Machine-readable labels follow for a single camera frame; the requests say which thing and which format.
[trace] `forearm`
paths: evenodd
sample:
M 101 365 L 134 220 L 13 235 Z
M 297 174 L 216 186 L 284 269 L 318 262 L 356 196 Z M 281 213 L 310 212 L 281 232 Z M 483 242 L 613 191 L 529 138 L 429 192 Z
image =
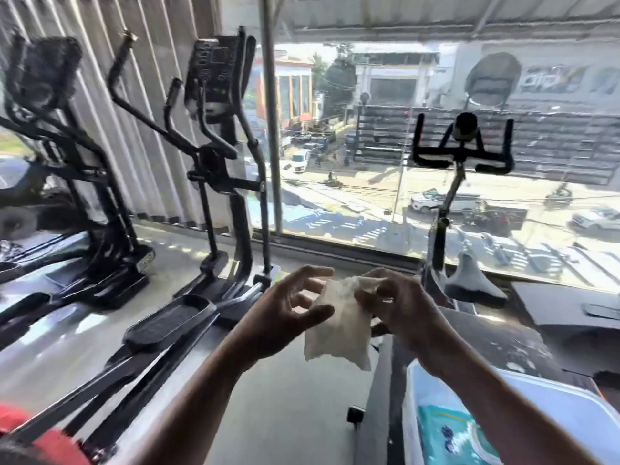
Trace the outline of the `forearm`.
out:
M 439 377 L 461 398 L 504 465 L 598 465 L 553 419 L 510 387 L 461 338 L 446 346 Z
M 224 339 L 153 424 L 129 465 L 202 465 L 234 386 L 248 367 L 238 343 Z

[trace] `white plastic bin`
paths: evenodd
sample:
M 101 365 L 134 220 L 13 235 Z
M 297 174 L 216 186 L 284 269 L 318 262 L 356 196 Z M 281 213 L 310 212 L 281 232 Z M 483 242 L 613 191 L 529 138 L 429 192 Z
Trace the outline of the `white plastic bin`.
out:
M 558 422 L 605 465 L 620 464 L 620 414 L 592 392 L 551 380 L 497 369 L 506 381 Z M 418 430 L 419 406 L 468 412 L 459 397 L 415 360 L 407 369 L 402 432 L 407 465 L 425 463 Z

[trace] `red object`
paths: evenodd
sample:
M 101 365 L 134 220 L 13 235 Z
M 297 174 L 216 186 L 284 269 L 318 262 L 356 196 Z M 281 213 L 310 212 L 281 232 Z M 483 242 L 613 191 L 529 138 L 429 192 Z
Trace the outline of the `red object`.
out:
M 0 404 L 0 433 L 6 434 L 24 424 L 30 415 L 19 408 Z M 91 465 L 73 439 L 58 429 L 50 429 L 35 441 L 51 465 Z

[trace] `tiled floor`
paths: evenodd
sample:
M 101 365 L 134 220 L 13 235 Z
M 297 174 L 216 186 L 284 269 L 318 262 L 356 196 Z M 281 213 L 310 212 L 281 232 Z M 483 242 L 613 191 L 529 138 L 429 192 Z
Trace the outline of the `tiled floor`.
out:
M 36 413 L 89 380 L 119 347 L 126 328 L 157 310 L 198 274 L 206 240 L 142 227 L 138 232 L 158 253 L 149 269 L 151 284 L 117 312 L 93 314 L 84 306 L 72 305 L 39 321 L 23 339 L 0 352 L 1 402 Z M 232 248 L 224 249 L 234 253 Z M 305 263 L 274 259 L 286 272 Z M 40 281 L 16 281 L 4 293 L 45 290 Z M 9 301 L 0 299 L 0 307 L 4 303 Z M 127 452 L 140 445 L 145 430 L 224 335 L 213 328 L 201 340 L 121 438 L 120 453 L 110 463 L 122 463 Z M 374 350 L 371 359 L 374 366 Z M 241 378 L 207 463 L 351 463 L 353 429 L 345 420 L 346 409 L 351 404 L 365 405 L 371 380 L 371 373 L 343 359 L 324 357 L 306 363 L 303 339 L 297 339 Z M 92 430 L 126 391 L 113 398 L 81 435 Z

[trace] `person's left hand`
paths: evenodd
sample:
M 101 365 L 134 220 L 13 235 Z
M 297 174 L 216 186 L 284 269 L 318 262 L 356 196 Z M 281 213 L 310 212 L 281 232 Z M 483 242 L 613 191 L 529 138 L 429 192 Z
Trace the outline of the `person's left hand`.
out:
M 227 336 L 228 342 L 243 351 L 247 367 L 280 352 L 305 330 L 334 314 L 331 305 L 311 308 L 314 300 L 301 293 L 306 289 L 320 294 L 325 283 L 316 278 L 333 273 L 328 267 L 303 266 L 267 289 Z M 307 310 L 295 312 L 295 307 Z

